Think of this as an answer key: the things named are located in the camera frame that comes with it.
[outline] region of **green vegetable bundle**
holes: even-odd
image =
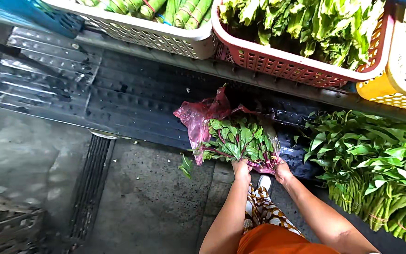
[[[378,231],[406,241],[406,124],[357,111],[317,116],[304,160],[325,173],[329,197]]]
[[[78,3],[125,14],[144,20],[154,20],[185,29],[196,29],[211,17],[212,0],[78,0]]]
[[[275,131],[269,125],[262,126],[256,117],[209,120],[209,134],[214,140],[202,142],[194,150],[196,156],[205,159],[233,161],[248,159],[247,164],[261,173],[273,173],[278,163],[280,145]],[[190,178],[191,160],[183,156],[183,165],[178,167]]]
[[[219,18],[234,36],[356,70],[369,64],[383,6],[384,0],[225,0]]]

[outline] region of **orange shirt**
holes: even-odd
[[[312,244],[286,228],[262,224],[245,233],[239,242],[238,254],[338,254],[322,244]]]

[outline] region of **plastic bag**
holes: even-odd
[[[217,90],[215,98],[204,99],[199,103],[183,102],[173,114],[180,118],[181,122],[186,125],[189,134],[190,146],[193,150],[199,148],[202,142],[208,142],[211,139],[209,134],[208,122],[210,119],[215,118],[222,120],[229,115],[236,114],[241,111],[247,114],[254,114],[259,119],[259,124],[262,126],[265,133],[268,135],[269,140],[274,148],[274,153],[271,159],[265,161],[249,161],[247,164],[254,170],[260,173],[273,174],[275,170],[273,167],[281,162],[279,158],[280,144],[277,138],[277,133],[272,127],[272,123],[264,118],[261,114],[250,111],[246,107],[239,105],[234,110],[230,108],[230,102],[225,95],[225,87]],[[203,161],[202,153],[194,153],[197,165],[201,165]]]

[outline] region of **white shoe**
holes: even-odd
[[[261,175],[259,177],[258,188],[262,186],[266,188],[266,190],[268,191],[270,189],[271,184],[272,182],[270,181],[270,177],[268,175]]]

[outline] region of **hand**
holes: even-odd
[[[288,164],[280,157],[278,158],[278,164],[275,165],[274,169],[275,179],[281,184],[285,184],[286,181],[294,177],[294,175],[289,170]]]
[[[240,161],[232,161],[231,165],[233,166],[234,179],[244,179],[248,182],[251,181],[252,177],[249,174],[252,167],[247,165],[246,159],[241,159]]]

